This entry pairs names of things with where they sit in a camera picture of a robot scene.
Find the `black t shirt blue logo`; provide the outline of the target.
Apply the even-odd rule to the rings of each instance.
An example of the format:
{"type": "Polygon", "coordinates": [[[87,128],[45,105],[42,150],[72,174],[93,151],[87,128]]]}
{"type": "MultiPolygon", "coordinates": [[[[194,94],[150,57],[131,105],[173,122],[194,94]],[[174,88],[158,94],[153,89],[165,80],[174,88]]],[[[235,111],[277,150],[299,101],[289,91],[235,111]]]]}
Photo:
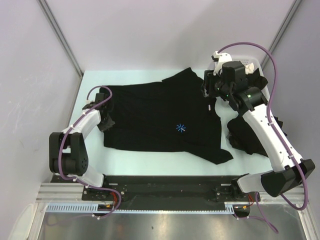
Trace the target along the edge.
{"type": "Polygon", "coordinates": [[[107,148],[136,152],[187,152],[213,164],[232,154],[221,147],[222,124],[216,100],[205,97],[203,80],[191,69],[158,82],[108,85],[112,93],[104,132],[107,148]]]}

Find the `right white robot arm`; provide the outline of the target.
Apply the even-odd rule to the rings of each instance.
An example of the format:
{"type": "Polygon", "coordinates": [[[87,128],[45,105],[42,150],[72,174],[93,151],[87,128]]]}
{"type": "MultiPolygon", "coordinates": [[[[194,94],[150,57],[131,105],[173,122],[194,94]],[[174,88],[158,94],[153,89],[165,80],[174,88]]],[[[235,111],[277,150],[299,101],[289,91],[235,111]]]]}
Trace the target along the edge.
{"type": "Polygon", "coordinates": [[[242,201],[249,192],[267,192],[278,197],[300,186],[315,169],[311,159],[303,157],[290,144],[271,113],[269,100],[262,90],[253,86],[240,61],[227,61],[215,70],[204,72],[204,93],[221,97],[250,126],[272,167],[271,171],[240,176],[230,188],[231,196],[242,201]]]}

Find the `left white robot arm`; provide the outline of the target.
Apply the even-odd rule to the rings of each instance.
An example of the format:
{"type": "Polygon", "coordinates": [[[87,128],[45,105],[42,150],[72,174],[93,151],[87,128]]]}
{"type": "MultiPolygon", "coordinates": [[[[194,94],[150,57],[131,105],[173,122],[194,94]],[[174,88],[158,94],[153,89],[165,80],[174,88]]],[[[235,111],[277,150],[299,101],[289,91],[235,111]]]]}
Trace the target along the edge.
{"type": "Polygon", "coordinates": [[[113,108],[112,94],[100,92],[95,100],[82,108],[79,120],[61,132],[49,136],[49,169],[54,174],[62,173],[67,180],[80,180],[93,188],[100,200],[110,196],[111,188],[104,184],[104,175],[89,164],[85,139],[94,128],[101,132],[110,129],[115,122],[109,112],[113,108]]]}

